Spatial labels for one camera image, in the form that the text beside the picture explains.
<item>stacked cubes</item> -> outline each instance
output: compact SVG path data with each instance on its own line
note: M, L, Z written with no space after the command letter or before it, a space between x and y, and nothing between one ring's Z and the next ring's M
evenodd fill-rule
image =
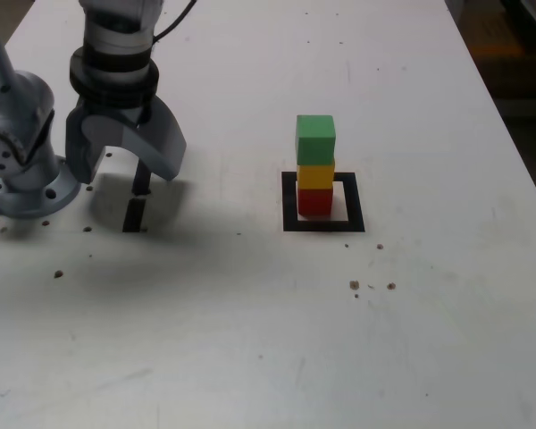
M297 212L304 217L331 215L335 146L331 116L297 117Z

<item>black cable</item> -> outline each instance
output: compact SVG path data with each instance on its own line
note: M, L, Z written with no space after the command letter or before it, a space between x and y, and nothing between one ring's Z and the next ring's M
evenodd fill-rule
M187 4L187 7L185 7L185 10L182 11L182 13L179 15L179 18L177 18L174 21L174 23L171 24L169 27L167 27L161 34L153 38L153 45L157 43L159 40L161 40L162 38L164 38L166 35L168 35L171 31L176 29L179 26L179 24L182 22L182 20L184 20L185 17L188 15L188 13L193 8L196 2L197 0L190 0L190 2L188 2Z

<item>white table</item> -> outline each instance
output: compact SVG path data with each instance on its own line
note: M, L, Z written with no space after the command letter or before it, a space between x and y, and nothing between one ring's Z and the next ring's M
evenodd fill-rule
M8 44L60 154L82 31L39 0ZM155 60L188 152L148 234L117 149L49 226L0 219L0 429L536 428L536 189L442 0L200 0ZM297 114L366 233L282 231Z

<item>wooden block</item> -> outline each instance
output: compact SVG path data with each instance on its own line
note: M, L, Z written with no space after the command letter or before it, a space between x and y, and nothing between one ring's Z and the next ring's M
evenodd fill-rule
M297 212L304 217L331 216L333 188L298 189Z
M331 116L299 115L296 123L296 164L332 165L336 130Z
M333 188L335 166L335 162L332 165L299 165L297 167L297 188Z

